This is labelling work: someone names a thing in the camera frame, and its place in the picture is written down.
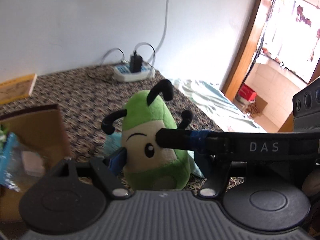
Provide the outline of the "green pea plush toy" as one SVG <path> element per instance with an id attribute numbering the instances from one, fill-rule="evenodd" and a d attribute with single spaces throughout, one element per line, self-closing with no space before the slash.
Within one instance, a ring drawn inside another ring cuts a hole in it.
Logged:
<path id="1" fill-rule="evenodd" d="M 166 102 L 174 97 L 174 87 L 161 80 L 151 90 L 141 90 L 124 105 L 102 120 L 106 135 L 115 132 L 114 122 L 122 119 L 121 146 L 127 149 L 127 164 L 122 172 L 134 190 L 181 190 L 190 178 L 191 170 L 186 150 L 162 148 L 156 133 L 162 128 L 186 129 L 193 119 L 189 110 L 176 124 Z"/>

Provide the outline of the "teal mesh bath pouf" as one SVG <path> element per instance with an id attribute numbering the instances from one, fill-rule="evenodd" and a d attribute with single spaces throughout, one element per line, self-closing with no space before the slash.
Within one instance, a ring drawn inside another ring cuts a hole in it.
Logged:
<path id="1" fill-rule="evenodd" d="M 112 135 L 107 135 L 104 142 L 104 151 L 103 151 L 104 156 L 110 156 L 118 148 L 120 148 L 120 146 L 121 146 L 121 133 L 115 132 Z M 187 152 L 188 152 L 188 159 L 189 159 L 191 173 L 197 177 L 204 178 L 204 175 L 202 174 L 201 170 L 195 163 L 194 152 L 193 151 L 187 151 Z"/>

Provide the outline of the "light green bed sheet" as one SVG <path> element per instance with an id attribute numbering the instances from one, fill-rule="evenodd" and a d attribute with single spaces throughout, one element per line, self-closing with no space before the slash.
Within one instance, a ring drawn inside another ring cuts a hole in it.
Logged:
<path id="1" fill-rule="evenodd" d="M 199 80 L 172 80 L 172 84 L 224 132 L 265 133 L 248 115 L 227 99 L 217 86 Z"/>

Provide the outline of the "patterned floral tablecloth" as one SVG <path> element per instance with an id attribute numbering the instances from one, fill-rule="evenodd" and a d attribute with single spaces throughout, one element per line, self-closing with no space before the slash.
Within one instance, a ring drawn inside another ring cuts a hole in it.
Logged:
<path id="1" fill-rule="evenodd" d="M 101 121 L 120 109 L 139 90 L 151 89 L 164 77 L 160 72 L 150 80 L 121 83 L 111 79 L 110 67 L 86 67 L 39 76 L 30 97 L 1 105 L 1 114 L 29 107 L 57 104 L 64 120 L 71 150 L 76 161 L 102 157 L 105 134 Z M 188 97 L 175 88 L 174 99 L 167 103 L 177 122 L 189 109 L 194 114 L 192 129 L 222 129 Z"/>

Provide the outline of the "red box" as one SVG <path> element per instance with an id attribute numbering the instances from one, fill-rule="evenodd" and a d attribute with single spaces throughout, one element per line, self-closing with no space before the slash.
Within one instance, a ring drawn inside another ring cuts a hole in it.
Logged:
<path id="1" fill-rule="evenodd" d="M 242 98 L 244 98 L 247 101 L 253 101 L 256 96 L 257 93 L 255 90 L 253 90 L 251 87 L 249 87 L 248 85 L 246 85 L 245 83 L 240 87 L 239 91 L 238 91 L 238 95 Z"/>

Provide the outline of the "cardboard box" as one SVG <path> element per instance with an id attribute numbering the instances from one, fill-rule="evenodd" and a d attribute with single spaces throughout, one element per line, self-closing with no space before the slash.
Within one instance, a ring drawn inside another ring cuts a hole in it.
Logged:
<path id="1" fill-rule="evenodd" d="M 57 104 L 36 106 L 1 115 L 1 124 L 14 132 L 24 146 L 40 154 L 44 158 L 47 170 L 61 159 L 73 155 Z M 1 223 L 22 220 L 18 204 L 32 185 L 33 182 L 22 185 L 21 192 L 1 186 Z"/>

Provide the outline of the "black charger plug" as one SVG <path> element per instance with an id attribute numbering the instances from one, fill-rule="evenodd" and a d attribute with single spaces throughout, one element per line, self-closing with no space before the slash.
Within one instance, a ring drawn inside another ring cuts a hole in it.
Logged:
<path id="1" fill-rule="evenodd" d="M 137 54 L 135 50 L 130 58 L 130 72 L 131 73 L 138 73 L 142 69 L 143 58 Z"/>

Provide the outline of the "yellow book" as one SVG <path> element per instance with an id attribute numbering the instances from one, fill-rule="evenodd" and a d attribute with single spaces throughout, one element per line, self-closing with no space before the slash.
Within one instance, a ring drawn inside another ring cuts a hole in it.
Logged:
<path id="1" fill-rule="evenodd" d="M 31 96 L 37 74 L 29 74 L 1 83 L 0 85 L 0 104 L 10 103 Z"/>

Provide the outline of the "wooden door frame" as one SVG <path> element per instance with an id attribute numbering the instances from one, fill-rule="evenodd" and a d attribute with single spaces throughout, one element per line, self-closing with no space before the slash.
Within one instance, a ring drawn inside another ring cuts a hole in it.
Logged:
<path id="1" fill-rule="evenodd" d="M 222 92 L 234 100 L 245 80 L 263 32 L 263 48 L 294 72 L 305 85 L 319 77 L 319 0 L 255 0 L 240 48 Z"/>

